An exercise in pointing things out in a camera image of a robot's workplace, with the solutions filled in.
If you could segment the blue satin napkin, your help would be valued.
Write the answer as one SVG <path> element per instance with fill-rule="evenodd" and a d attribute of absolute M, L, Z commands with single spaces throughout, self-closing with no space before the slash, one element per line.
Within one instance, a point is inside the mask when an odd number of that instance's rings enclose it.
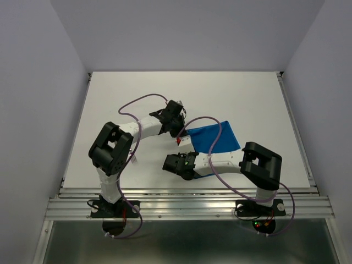
<path fill-rule="evenodd" d="M 195 152 L 198 178 L 226 173 L 240 173 L 243 154 L 228 121 L 187 130 Z"/>

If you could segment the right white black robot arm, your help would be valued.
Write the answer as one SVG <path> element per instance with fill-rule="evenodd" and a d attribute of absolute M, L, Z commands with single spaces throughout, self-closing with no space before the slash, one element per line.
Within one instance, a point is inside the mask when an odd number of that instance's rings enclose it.
<path fill-rule="evenodd" d="M 255 143 L 247 142 L 241 150 L 222 153 L 189 152 L 166 156 L 162 169 L 184 180 L 215 175 L 228 189 L 234 190 L 221 174 L 244 175 L 256 186 L 253 202 L 256 213 L 265 215 L 274 205 L 281 178 L 282 157 Z"/>

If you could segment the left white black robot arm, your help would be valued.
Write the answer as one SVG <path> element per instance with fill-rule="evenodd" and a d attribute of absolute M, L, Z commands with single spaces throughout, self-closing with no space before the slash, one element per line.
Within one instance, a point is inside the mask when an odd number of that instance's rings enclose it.
<path fill-rule="evenodd" d="M 89 200 L 92 218 L 133 217 L 119 191 L 120 175 L 142 139 L 170 133 L 175 138 L 184 127 L 184 107 L 180 102 L 170 100 L 165 108 L 151 112 L 147 117 L 122 125 L 106 123 L 89 150 L 89 158 L 97 169 L 101 193 L 99 199 Z"/>

